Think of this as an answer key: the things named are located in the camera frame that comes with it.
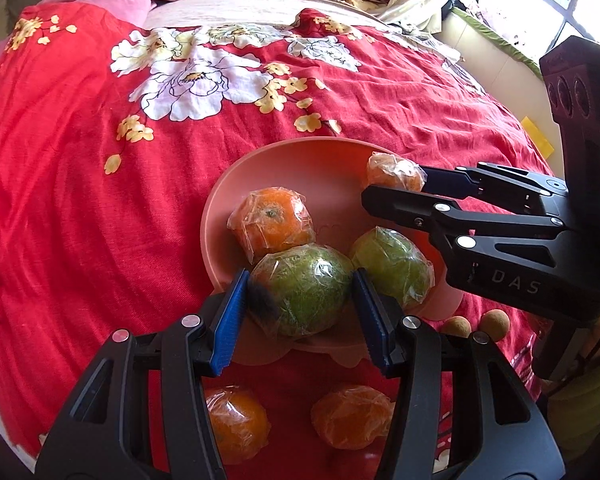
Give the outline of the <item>small orange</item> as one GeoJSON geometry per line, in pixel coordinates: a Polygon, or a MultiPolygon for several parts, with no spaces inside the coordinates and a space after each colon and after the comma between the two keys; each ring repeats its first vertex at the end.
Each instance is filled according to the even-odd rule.
{"type": "Polygon", "coordinates": [[[427,175],[419,164],[395,154],[373,152],[366,162],[366,184],[420,192],[427,175]]]}

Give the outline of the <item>brown longan fruit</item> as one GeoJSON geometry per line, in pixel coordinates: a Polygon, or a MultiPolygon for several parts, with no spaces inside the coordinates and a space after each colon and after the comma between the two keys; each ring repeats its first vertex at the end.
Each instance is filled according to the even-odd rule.
{"type": "Polygon", "coordinates": [[[445,335],[468,338],[472,332],[472,327],[467,318],[461,315],[454,315],[447,318],[439,326],[438,332],[445,335]]]}
{"type": "Polygon", "coordinates": [[[494,342],[503,340],[509,329],[509,316],[501,309],[484,312],[478,323],[478,331],[487,334],[494,342]]]}

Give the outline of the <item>green citrus fruit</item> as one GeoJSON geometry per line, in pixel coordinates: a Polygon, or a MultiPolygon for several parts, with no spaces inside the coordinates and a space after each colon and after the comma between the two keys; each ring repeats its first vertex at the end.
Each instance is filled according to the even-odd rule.
{"type": "Polygon", "coordinates": [[[341,318],[352,274],[350,259],[329,246],[268,254],[250,274],[252,315],[274,338],[324,332],[341,318]]]}

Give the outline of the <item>yellow paper piece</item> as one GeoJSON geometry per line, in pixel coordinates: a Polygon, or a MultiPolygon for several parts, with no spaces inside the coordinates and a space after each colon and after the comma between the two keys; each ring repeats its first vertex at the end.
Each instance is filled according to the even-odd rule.
{"type": "Polygon", "coordinates": [[[547,160],[555,153],[554,145],[550,143],[546,135],[542,133],[540,128],[528,117],[524,116],[520,122],[521,127],[528,134],[535,147],[538,149],[542,157],[547,160]]]}

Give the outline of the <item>green sleeve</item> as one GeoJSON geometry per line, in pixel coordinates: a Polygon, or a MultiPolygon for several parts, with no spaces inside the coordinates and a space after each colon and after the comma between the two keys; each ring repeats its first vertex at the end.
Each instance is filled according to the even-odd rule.
{"type": "Polygon", "coordinates": [[[550,396],[547,409],[562,456],[582,456],[600,434],[600,348],[582,375],[550,396]]]}

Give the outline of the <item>pink fruit bowl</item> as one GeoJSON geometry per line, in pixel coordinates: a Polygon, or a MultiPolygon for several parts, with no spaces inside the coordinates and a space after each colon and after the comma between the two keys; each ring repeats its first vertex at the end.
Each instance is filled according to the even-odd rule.
{"type": "MultiPolygon", "coordinates": [[[[379,222],[361,204],[366,162],[377,150],[362,141],[309,136],[259,148],[234,162],[216,181],[201,218],[201,253],[214,291],[226,289],[235,273],[249,264],[226,224],[248,193],[260,188],[282,186],[300,193],[312,217],[317,243],[348,252],[359,236],[379,222]]],[[[242,365],[265,365],[291,350],[327,354],[344,367],[355,367],[368,356],[354,307],[348,304],[332,328],[297,340],[271,338],[247,316],[233,360],[242,365]]]]}

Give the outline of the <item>wrapped orange in bowl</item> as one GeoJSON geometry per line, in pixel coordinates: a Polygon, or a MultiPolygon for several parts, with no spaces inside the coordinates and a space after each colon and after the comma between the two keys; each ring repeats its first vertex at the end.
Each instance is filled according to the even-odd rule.
{"type": "Polygon", "coordinates": [[[250,192],[230,214],[226,226],[251,264],[315,240],[304,196],[280,186],[250,192]]]}

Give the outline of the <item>beige bed cover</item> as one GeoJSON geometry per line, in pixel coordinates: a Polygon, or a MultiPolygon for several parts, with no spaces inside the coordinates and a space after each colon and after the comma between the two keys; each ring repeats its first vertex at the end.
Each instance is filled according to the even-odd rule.
{"type": "Polygon", "coordinates": [[[373,27],[381,32],[398,31],[372,14],[338,0],[178,0],[151,10],[143,28],[224,23],[289,25],[304,9],[313,9],[346,25],[373,27]]]}

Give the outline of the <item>red floral blanket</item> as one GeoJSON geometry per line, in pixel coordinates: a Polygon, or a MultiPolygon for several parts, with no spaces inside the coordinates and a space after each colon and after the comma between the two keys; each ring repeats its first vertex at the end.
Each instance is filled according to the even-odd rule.
{"type": "Polygon", "coordinates": [[[302,136],[550,169],[440,55],[332,4],[151,26],[86,2],[21,13],[0,44],[0,428],[23,463],[111,332],[158,332],[208,295],[222,172],[302,136]]]}

